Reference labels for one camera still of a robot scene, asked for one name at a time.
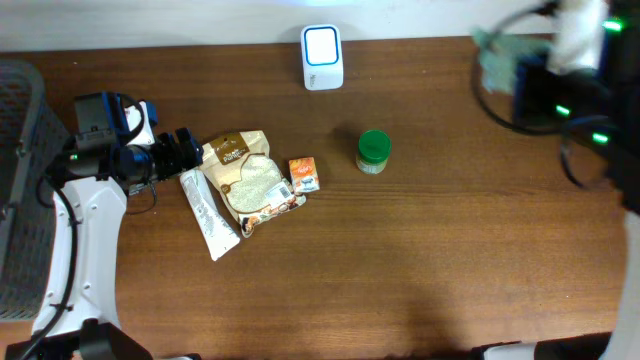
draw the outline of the toothpaste tube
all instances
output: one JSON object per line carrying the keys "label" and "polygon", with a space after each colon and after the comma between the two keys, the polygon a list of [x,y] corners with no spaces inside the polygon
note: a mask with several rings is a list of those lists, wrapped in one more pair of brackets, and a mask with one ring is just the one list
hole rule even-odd
{"label": "toothpaste tube", "polygon": [[198,220],[204,240],[213,261],[240,243],[240,237],[220,216],[213,202],[207,180],[200,170],[189,170],[180,175],[180,184],[189,199],[191,210]]}

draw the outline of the gray basket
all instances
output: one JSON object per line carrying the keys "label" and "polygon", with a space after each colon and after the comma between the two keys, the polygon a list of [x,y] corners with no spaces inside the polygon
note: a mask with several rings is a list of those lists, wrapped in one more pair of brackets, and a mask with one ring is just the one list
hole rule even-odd
{"label": "gray basket", "polygon": [[[36,184],[69,137],[44,97],[31,65],[0,60],[0,321],[38,315],[46,291],[54,211],[36,199]],[[41,187],[51,202],[52,190]]]}

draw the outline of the green jar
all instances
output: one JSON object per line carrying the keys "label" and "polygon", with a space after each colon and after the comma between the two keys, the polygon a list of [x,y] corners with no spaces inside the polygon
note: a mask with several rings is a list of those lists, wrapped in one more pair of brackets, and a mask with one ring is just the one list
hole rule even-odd
{"label": "green jar", "polygon": [[380,130],[369,130],[360,136],[356,164],[363,173],[379,174],[391,155],[391,139]]}

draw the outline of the green led light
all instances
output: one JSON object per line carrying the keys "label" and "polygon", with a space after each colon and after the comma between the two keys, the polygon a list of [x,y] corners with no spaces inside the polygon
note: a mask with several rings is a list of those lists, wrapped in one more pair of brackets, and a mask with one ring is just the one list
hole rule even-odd
{"label": "green led light", "polygon": [[604,28],[607,30],[617,31],[617,32],[622,31],[622,23],[620,21],[607,20],[604,22],[604,24],[602,24],[602,26],[604,26]]}
{"label": "green led light", "polygon": [[567,109],[562,105],[556,105],[556,111],[558,112],[558,114],[564,117],[569,117],[569,115],[571,115],[571,110]]}
{"label": "green led light", "polygon": [[595,143],[600,145],[606,145],[609,142],[609,137],[604,134],[593,133],[592,139]]}

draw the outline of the wood grain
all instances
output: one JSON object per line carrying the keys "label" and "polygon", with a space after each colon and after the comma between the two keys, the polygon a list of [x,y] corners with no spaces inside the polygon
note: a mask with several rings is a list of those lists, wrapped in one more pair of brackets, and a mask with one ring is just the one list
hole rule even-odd
{"label": "wood grain", "polygon": [[[296,44],[3,56],[40,69],[72,130],[73,96],[113,90],[155,103],[157,131],[187,126],[209,141],[262,129],[284,172],[288,159],[316,159],[322,190],[216,263],[178,181],[160,184],[158,206],[122,223],[123,329],[156,356],[333,359],[612,330],[619,199],[572,187],[558,139],[510,133],[481,113],[468,90],[471,41],[343,51],[343,88],[317,93],[302,86]],[[378,176],[354,162],[372,128],[393,140]],[[0,325],[3,342],[28,334],[29,324]]]}

